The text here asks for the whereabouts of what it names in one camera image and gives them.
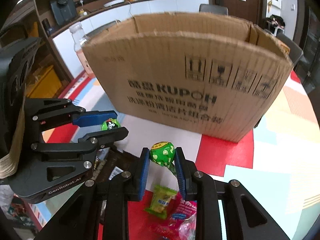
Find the round white device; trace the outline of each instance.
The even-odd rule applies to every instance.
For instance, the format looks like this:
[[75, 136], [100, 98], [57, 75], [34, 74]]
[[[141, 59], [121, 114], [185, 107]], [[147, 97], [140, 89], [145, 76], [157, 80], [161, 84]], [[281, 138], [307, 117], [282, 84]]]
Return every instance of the round white device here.
[[105, 3], [103, 6], [104, 7], [109, 7], [109, 6], [112, 6], [112, 5], [115, 5], [115, 4], [118, 4], [118, 3], [122, 3], [122, 2], [124, 2], [124, 0], [113, 0], [111, 2]]

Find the paper box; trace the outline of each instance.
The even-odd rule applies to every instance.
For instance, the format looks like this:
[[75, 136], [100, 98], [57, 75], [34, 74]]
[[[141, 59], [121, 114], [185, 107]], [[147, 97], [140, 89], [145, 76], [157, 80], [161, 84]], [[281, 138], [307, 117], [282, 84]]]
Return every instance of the paper box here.
[[135, 16], [94, 37], [84, 54], [118, 111], [233, 142], [293, 68], [276, 38], [210, 13]]

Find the green candy ball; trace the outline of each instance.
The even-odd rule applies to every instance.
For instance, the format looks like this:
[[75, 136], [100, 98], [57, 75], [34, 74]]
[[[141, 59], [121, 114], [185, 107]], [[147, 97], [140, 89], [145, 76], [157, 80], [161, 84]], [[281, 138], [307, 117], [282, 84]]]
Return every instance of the green candy ball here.
[[103, 122], [103, 124], [101, 125], [101, 130], [105, 131], [105, 130], [110, 130], [110, 129], [119, 128], [119, 127], [121, 127], [121, 125], [117, 119], [109, 118], [108, 120]]
[[169, 168], [174, 160], [175, 149], [170, 142], [158, 142], [151, 147], [150, 160]]

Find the plastic bottle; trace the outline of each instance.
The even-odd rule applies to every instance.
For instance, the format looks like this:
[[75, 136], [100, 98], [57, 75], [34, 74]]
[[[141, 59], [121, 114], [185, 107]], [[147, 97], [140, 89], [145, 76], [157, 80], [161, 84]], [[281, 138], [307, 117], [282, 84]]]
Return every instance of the plastic bottle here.
[[87, 35], [85, 35], [85, 32], [82, 29], [82, 25], [80, 22], [77, 22], [77, 23], [71, 25], [69, 27], [69, 30], [70, 30], [70, 32], [72, 34], [72, 38], [75, 42], [75, 44], [74, 44], [75, 52], [76, 52], [76, 54], [82, 64], [84, 70], [86, 71], [86, 73], [88, 74], [88, 76], [90, 78], [94, 78], [95, 75], [94, 75], [92, 69], [90, 68], [89, 63], [88, 63], [87, 59], [85, 58], [85, 55], [82, 51], [82, 46], [84, 45], [84, 43], [86, 41], [89, 40], [89, 37]]

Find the blue gripper pad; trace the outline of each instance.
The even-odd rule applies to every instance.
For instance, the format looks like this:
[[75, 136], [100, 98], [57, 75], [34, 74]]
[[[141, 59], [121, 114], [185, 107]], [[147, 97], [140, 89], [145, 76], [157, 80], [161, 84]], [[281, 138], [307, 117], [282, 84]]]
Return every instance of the blue gripper pad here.
[[102, 125], [109, 118], [117, 119], [118, 115], [115, 111], [90, 111], [83, 113], [72, 124], [79, 127], [88, 127], [93, 125]]
[[145, 148], [142, 150], [140, 158], [143, 158], [142, 163], [142, 169], [141, 169], [141, 175], [139, 178], [139, 190], [138, 190], [138, 198], [139, 201], [142, 200], [144, 196], [144, 192], [146, 190], [146, 185], [147, 185], [147, 178], [148, 178], [148, 171], [149, 171], [149, 165], [150, 165], [150, 160], [149, 160], [149, 154], [150, 150]]
[[182, 172], [182, 166], [181, 166], [181, 161], [179, 159], [179, 154], [178, 154], [177, 150], [175, 152], [176, 152], [176, 154], [174, 156], [174, 166], [176, 168], [179, 191], [180, 191], [182, 198], [185, 199], [186, 194], [187, 194], [186, 179], [185, 179], [183, 172]]

